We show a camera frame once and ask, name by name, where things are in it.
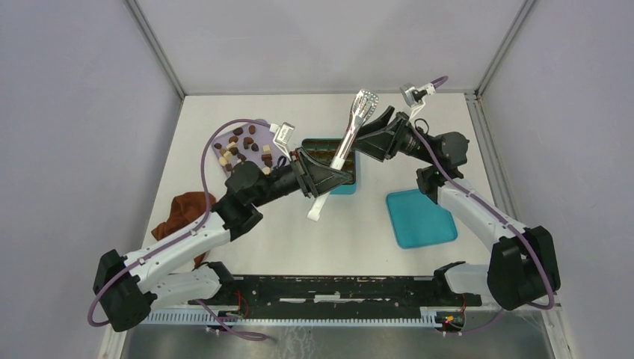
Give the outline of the teal chocolate box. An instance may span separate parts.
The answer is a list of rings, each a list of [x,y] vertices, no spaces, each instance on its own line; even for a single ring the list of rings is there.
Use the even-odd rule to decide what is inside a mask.
[[[322,165],[330,165],[332,159],[339,147],[340,139],[338,138],[305,138],[301,142],[301,146]],[[351,176],[351,180],[345,184],[335,188],[332,195],[352,195],[357,190],[357,155],[354,150],[350,150],[341,171]]]

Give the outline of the metal kitchen tongs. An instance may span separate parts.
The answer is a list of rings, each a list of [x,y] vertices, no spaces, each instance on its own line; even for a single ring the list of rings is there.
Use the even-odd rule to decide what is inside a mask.
[[[345,164],[345,160],[351,151],[352,145],[361,127],[368,122],[379,103],[379,96],[376,93],[367,89],[361,89],[354,98],[349,111],[348,126],[345,130],[345,134],[342,136],[339,146],[334,153],[333,159],[330,163],[330,168],[334,170],[341,170]],[[311,221],[317,222],[321,217],[321,211],[330,196],[333,188],[326,191],[324,194],[317,197],[309,212],[307,218]]]

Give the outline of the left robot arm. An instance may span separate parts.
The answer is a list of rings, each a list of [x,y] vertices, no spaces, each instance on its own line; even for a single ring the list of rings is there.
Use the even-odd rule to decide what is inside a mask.
[[[99,259],[87,319],[116,332],[142,323],[154,310],[197,299],[227,304],[235,295],[223,263],[175,273],[187,261],[251,231],[263,218],[258,207],[301,191],[320,198],[352,180],[339,168],[319,163],[304,148],[292,151],[287,165],[266,174],[252,161],[233,168],[226,194],[207,203],[203,214],[167,238],[127,254],[111,250]]]

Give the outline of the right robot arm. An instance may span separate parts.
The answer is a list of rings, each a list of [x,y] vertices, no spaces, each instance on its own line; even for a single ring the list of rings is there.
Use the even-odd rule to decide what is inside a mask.
[[[422,160],[417,170],[419,190],[434,204],[465,224],[490,252],[487,265],[456,262],[436,270],[431,293],[442,305],[461,294],[492,298],[503,310],[529,305],[550,310],[561,287],[551,233],[530,228],[485,200],[464,179],[459,167],[467,163],[468,139],[459,132],[429,135],[393,107],[363,125],[354,149],[378,161],[402,153]]]

